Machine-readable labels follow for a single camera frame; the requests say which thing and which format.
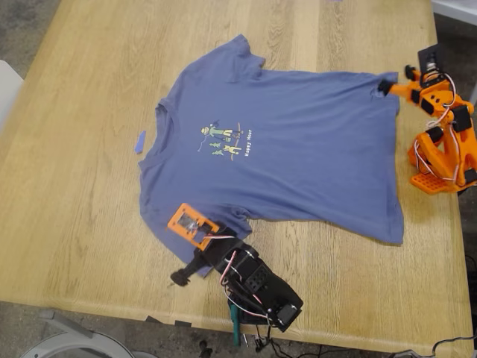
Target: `floor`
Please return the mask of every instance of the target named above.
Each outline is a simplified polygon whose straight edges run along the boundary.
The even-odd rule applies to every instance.
[[[33,61],[59,0],[2,0],[0,1],[0,60],[6,60],[23,78]],[[439,42],[446,54],[446,70],[455,79],[459,93],[468,98],[477,81],[477,27],[436,16]],[[477,189],[459,197],[462,230],[466,254],[477,259]],[[30,346],[50,336],[55,329],[37,316],[40,309],[0,302],[0,358],[20,357]],[[174,327],[158,323],[129,321],[95,315],[64,312],[84,327],[122,340],[131,350],[146,351],[158,357],[197,357],[199,342],[208,341],[213,357],[248,357],[255,355],[253,337],[250,347],[234,348],[232,336],[209,330]],[[292,356],[305,352],[317,353],[319,346],[300,342],[278,341]],[[386,357],[377,352],[346,350],[331,352],[327,358]],[[271,348],[262,357],[275,357]]]

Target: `blue object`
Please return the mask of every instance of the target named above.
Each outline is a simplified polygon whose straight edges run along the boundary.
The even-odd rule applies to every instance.
[[[402,242],[394,171],[397,74],[272,71],[239,35],[188,65],[156,108],[140,209],[182,261],[194,246],[167,222],[188,203],[239,238],[248,218],[326,220]]]
[[[146,131],[142,131],[139,137],[137,138],[137,143],[136,143],[136,146],[134,147],[134,151],[136,152],[136,154],[142,153],[145,139],[146,139]]]

